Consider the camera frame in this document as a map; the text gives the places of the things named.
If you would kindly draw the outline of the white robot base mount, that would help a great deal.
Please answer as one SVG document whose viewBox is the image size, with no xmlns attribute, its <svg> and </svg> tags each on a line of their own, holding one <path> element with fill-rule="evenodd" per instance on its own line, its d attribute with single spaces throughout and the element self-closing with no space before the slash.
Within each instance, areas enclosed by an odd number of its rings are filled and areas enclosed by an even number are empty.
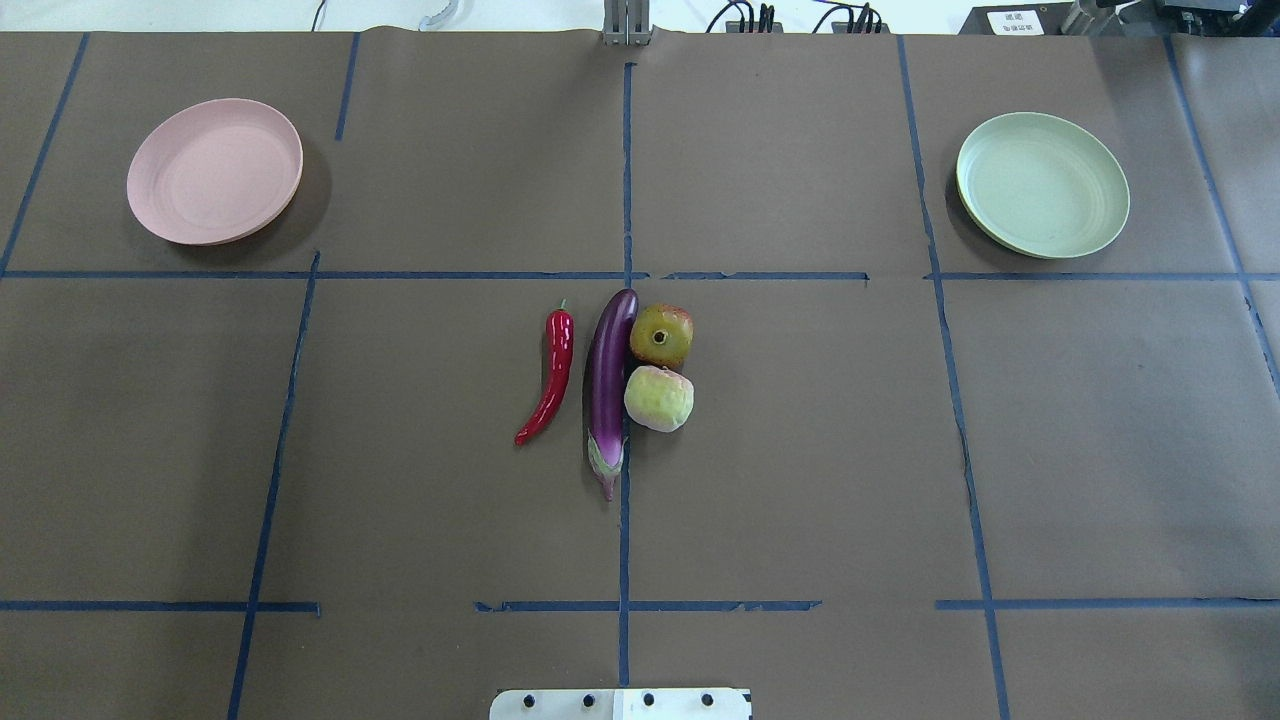
<svg viewBox="0 0 1280 720">
<path fill-rule="evenodd" d="M 749 691 L 728 687 L 512 689 L 489 719 L 753 719 Z"/>
</svg>

